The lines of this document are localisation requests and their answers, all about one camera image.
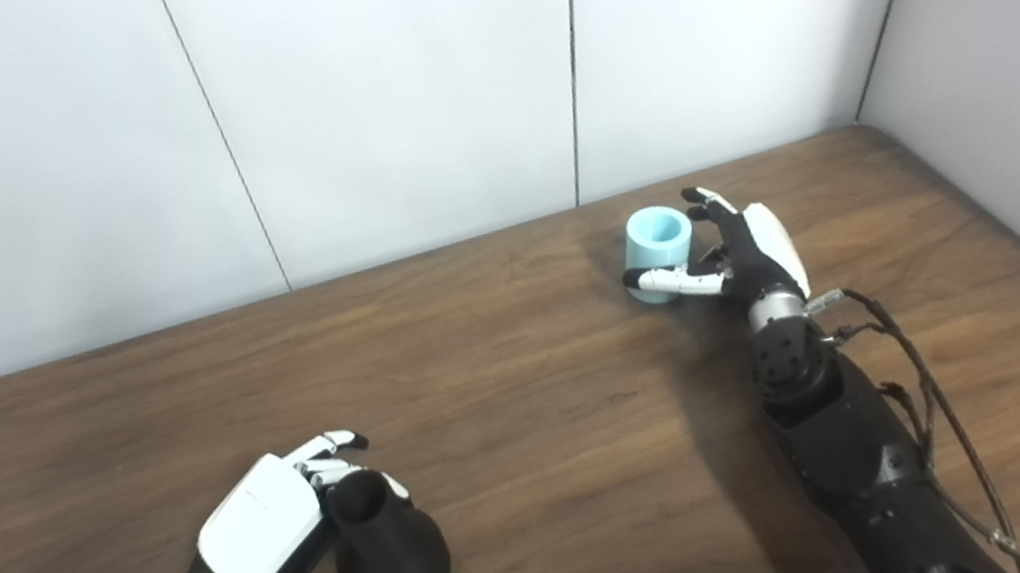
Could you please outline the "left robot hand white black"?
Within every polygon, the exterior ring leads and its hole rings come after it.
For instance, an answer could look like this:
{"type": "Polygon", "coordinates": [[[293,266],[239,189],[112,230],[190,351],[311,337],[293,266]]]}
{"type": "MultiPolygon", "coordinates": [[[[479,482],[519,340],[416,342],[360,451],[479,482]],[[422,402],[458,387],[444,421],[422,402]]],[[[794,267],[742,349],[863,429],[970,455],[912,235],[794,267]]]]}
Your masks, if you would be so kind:
{"type": "Polygon", "coordinates": [[[345,429],[265,453],[199,528],[187,573],[452,573],[407,488],[344,458],[368,445],[345,429]]]}

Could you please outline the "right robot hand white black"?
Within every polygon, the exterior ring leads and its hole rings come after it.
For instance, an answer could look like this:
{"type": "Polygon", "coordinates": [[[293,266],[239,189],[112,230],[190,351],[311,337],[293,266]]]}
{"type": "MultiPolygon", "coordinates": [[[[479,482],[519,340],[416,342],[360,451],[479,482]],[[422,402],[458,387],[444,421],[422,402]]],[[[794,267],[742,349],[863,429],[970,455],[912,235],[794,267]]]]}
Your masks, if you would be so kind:
{"type": "Polygon", "coordinates": [[[707,220],[718,228],[720,243],[695,264],[624,270],[621,282],[640,293],[680,296],[714,295],[753,304],[769,292],[781,291],[805,303],[810,281],[790,235],[766,204],[738,208],[716,191],[685,187],[690,221],[707,220]]]}

